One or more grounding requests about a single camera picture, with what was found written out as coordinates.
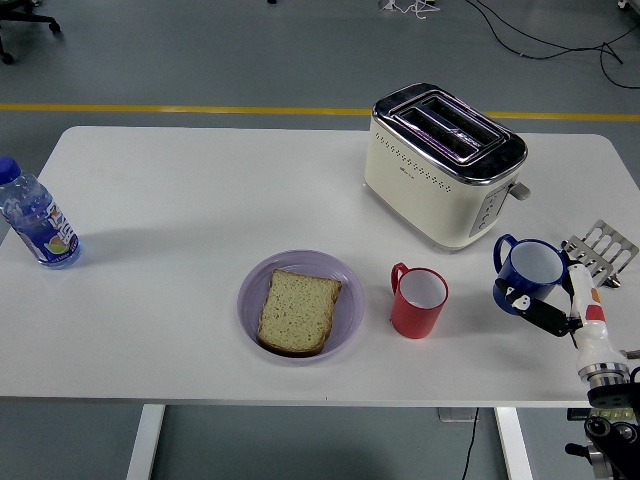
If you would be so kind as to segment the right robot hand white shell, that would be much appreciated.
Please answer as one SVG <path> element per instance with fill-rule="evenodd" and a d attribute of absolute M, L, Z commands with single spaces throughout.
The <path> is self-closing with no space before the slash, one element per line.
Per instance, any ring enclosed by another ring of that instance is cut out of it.
<path fill-rule="evenodd" d="M 494 247 L 496 304 L 554 335 L 572 337 L 576 369 L 592 385 L 624 384 L 629 368 L 612 345 L 599 292 L 587 267 L 540 241 L 515 243 L 507 255 Z"/>

